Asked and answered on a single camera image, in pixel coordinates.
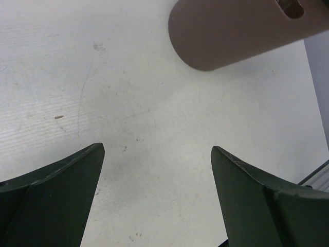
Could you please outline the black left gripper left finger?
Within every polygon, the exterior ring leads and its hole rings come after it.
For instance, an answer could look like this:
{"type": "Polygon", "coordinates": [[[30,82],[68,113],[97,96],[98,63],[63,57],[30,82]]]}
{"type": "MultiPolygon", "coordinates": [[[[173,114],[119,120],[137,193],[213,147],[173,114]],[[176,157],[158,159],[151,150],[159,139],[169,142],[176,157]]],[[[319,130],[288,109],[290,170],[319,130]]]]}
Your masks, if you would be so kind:
{"type": "Polygon", "coordinates": [[[1,246],[80,246],[105,150],[92,144],[1,182],[1,246]]]}

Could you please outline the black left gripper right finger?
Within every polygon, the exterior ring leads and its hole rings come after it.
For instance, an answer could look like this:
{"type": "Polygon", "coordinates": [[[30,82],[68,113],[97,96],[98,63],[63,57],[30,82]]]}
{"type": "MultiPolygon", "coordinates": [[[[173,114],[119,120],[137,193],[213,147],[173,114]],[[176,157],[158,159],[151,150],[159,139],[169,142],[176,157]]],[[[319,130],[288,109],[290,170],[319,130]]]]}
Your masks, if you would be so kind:
{"type": "Polygon", "coordinates": [[[288,182],[221,147],[212,148],[211,165],[223,246],[328,246],[328,192],[288,182]]]}

